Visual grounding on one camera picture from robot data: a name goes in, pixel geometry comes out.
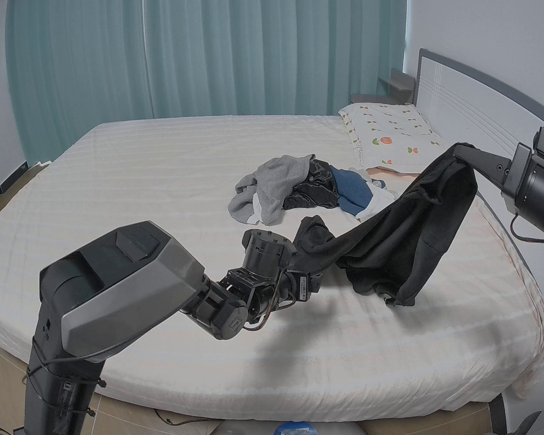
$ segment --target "blue sticker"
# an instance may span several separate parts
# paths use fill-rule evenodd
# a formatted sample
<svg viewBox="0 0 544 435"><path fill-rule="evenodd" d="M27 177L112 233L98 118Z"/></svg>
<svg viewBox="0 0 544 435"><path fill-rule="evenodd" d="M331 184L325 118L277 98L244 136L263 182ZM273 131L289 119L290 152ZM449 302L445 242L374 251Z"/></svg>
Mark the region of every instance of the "blue sticker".
<svg viewBox="0 0 544 435"><path fill-rule="evenodd" d="M318 435L307 422L287 422L276 429L274 435Z"/></svg>

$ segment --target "pillowcase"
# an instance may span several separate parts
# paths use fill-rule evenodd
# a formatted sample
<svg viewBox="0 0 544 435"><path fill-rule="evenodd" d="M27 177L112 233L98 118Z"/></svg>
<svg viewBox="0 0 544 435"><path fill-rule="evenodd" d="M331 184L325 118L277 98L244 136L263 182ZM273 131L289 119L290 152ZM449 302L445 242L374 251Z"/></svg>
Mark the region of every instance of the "pillowcase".
<svg viewBox="0 0 544 435"><path fill-rule="evenodd" d="M419 174L447 149L414 105L353 103L339 113L363 169Z"/></svg>

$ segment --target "bed frame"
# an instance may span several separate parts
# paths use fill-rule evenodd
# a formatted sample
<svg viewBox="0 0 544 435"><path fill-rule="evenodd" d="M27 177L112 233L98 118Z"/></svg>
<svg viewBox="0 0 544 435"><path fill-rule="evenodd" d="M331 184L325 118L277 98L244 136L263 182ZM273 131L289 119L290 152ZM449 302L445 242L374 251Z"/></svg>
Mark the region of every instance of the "bed frame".
<svg viewBox="0 0 544 435"><path fill-rule="evenodd" d="M518 142L531 146L534 134L544 126L544 105L478 69L426 49L419 52L413 102L433 130L448 143L469 142L509 158ZM481 175L477 177L479 194L509 234L512 214L506 209L500 191ZM520 219L516 221L516 231L529 237L544 237ZM512 242L544 295L544 244L514 239ZM510 431L531 412L544 410L544 375L528 401L516 401L505 391L504 406ZM544 422L544 412L533 430L539 428L541 419Z"/></svg>

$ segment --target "tile floor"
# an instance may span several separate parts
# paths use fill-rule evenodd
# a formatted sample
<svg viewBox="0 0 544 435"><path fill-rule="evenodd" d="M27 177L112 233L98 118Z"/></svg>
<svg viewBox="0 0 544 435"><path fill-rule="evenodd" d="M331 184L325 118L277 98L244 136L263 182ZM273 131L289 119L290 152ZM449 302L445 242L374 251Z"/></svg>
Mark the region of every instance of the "tile floor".
<svg viewBox="0 0 544 435"><path fill-rule="evenodd" d="M26 172L10 189L0 195L0 210L43 168ZM0 427L11 432L24 420L24 392L22 377L26 364L0 348ZM153 409L113 400L95 394L90 406L96 417L86 417L83 435L208 435L218 421L199 422L181 427L164 424ZM161 411L173 422L187 416ZM368 435L484 435L491 431L490 411L486 403L471 402L455 412L437 411L424 417L406 419L366 420L359 425Z"/></svg>

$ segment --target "barcode label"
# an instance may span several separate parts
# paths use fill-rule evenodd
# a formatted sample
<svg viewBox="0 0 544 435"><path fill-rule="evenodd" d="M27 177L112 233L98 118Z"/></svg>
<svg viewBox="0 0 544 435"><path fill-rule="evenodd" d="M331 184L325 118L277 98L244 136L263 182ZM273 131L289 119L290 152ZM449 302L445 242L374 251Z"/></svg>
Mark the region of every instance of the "barcode label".
<svg viewBox="0 0 544 435"><path fill-rule="evenodd" d="M306 301L306 277L300 278L300 301Z"/></svg>

